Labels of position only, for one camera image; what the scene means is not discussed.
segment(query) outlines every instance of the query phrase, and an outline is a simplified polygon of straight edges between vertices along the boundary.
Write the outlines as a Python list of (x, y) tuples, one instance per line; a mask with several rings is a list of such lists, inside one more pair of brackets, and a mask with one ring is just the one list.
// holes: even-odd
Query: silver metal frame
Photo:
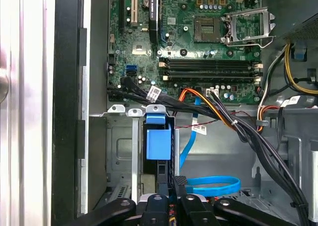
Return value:
[[(237, 18), (239, 16), (250, 16), (250, 15), (255, 15), (255, 14), (262, 14), (263, 19), (262, 19), (261, 23), (263, 23), (264, 34), (258, 35), (258, 36), (246, 36), (243, 39), (238, 39), (238, 36), (237, 36)], [(271, 21), (274, 19), (275, 19), (275, 16), (268, 11), (268, 7), (261, 7), (261, 8), (256, 8), (256, 9), (251, 9), (251, 10), (246, 10), (246, 11), (238, 11), (238, 12), (226, 14), (226, 18), (224, 19), (224, 21), (226, 23), (228, 23), (228, 27), (229, 27), (229, 34), (226, 36), (226, 45), (231, 46), (231, 47), (235, 47), (235, 46), (259, 46), (260, 48), (265, 48), (266, 46), (271, 44), (274, 40), (274, 36), (269, 36), (269, 33), (275, 27), (275, 23), (271, 23)], [(258, 43), (233, 45), (233, 43), (236, 43), (236, 42), (253, 41), (253, 40), (260, 40), (260, 39), (265, 39), (265, 38), (270, 39), (270, 42), (264, 46), (262, 46)]]
[(50, 225), (55, 0), (0, 0), (0, 225)]
[(90, 8), (91, 0), (84, 0), (83, 28), (87, 29), (86, 66), (82, 67), (81, 119), (85, 121), (85, 158), (80, 160), (80, 213), (88, 212), (88, 152), (89, 152), (89, 68), (90, 68)]

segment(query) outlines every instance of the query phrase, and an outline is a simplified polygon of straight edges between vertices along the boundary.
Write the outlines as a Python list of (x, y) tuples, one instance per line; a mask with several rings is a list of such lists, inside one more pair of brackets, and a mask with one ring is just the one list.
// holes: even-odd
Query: metal panel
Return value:
[(54, 19), (55, 0), (0, 0), (3, 226), (51, 223)]

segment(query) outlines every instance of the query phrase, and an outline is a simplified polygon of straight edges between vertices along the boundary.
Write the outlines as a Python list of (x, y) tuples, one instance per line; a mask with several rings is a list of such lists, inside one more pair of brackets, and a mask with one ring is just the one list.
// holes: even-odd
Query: red wire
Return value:
[[(246, 112), (244, 112), (244, 111), (232, 112), (231, 114), (232, 114), (232, 115), (235, 115), (235, 114), (237, 114), (237, 113), (243, 113), (243, 114), (247, 115), (247, 116), (250, 117), (251, 120), (254, 122), (252, 116), (250, 116), (248, 113), (246, 113)], [(193, 127), (193, 126), (206, 125), (206, 124), (214, 123), (214, 122), (216, 122), (216, 121), (217, 121), (217, 120), (212, 120), (212, 121), (206, 122), (206, 123), (198, 123), (198, 124), (193, 124), (193, 125), (185, 125), (185, 126), (176, 127), (176, 128), (177, 128), (177, 129), (180, 129), (180, 128), (191, 128), (191, 127)]]

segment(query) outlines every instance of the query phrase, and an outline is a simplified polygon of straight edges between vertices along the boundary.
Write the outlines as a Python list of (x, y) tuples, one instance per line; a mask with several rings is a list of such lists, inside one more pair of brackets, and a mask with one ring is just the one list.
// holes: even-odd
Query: label sticker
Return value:
[(207, 135), (207, 127), (204, 125), (197, 125), (194, 126), (195, 124), (198, 124), (198, 119), (197, 118), (193, 118), (192, 120), (192, 131), (200, 133), (202, 135)]
[(291, 97), (287, 105), (292, 105), (298, 103), (298, 100), (300, 99), (300, 95)]
[(281, 108), (284, 108), (284, 107), (286, 107), (286, 106), (288, 105), (288, 103), (289, 103), (289, 99), (286, 99), (286, 100), (282, 103), (282, 105), (280, 105), (280, 107), (281, 107)]
[(161, 89), (156, 86), (151, 86), (146, 99), (148, 99), (151, 103), (154, 103), (161, 93)]

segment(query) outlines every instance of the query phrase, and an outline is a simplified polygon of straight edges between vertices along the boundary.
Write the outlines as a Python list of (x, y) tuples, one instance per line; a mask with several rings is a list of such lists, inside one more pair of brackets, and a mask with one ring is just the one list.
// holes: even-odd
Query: pcie slot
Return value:
[(118, 22), (119, 22), (119, 32), (123, 34), (124, 27), (125, 27), (125, 0), (119, 0), (119, 7), (118, 7)]
[(131, 24), (132, 26), (138, 25), (138, 0), (131, 0)]

